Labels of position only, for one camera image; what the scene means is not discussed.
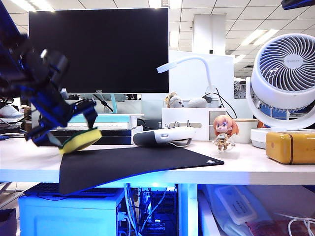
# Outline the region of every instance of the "mug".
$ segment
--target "mug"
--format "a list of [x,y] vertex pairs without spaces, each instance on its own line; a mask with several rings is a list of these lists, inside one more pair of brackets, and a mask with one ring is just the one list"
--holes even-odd
[[258,125],[257,119],[234,119],[238,128],[239,133],[233,135],[233,140],[236,143],[250,144],[251,141],[251,129],[256,129]]

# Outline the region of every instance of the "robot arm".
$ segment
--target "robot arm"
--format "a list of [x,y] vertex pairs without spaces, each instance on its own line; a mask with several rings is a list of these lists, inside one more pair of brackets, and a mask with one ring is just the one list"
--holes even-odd
[[65,102],[60,82],[67,67],[67,58],[58,52],[44,50],[39,55],[28,36],[19,33],[0,1],[0,97],[22,96],[41,113],[39,126],[25,135],[37,146],[61,147],[49,131],[66,127],[79,113],[85,116],[89,129],[97,117],[92,100]]

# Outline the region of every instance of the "sponge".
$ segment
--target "sponge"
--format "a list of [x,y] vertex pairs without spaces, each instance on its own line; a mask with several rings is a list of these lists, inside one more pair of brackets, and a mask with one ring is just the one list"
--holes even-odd
[[101,137],[102,134],[98,128],[78,132],[63,143],[59,148],[59,152],[64,154],[82,150],[95,143]]

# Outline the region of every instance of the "black monitor screen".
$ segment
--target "black monitor screen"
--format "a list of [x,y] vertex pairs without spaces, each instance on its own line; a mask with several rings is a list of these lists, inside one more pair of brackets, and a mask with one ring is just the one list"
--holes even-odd
[[30,39],[40,53],[70,61],[68,93],[168,92],[168,9],[102,9],[29,13]]

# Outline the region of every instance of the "yellow box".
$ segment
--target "yellow box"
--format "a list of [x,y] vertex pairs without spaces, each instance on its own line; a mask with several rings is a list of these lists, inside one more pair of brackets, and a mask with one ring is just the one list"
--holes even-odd
[[315,164],[315,132],[269,132],[266,154],[283,164]]

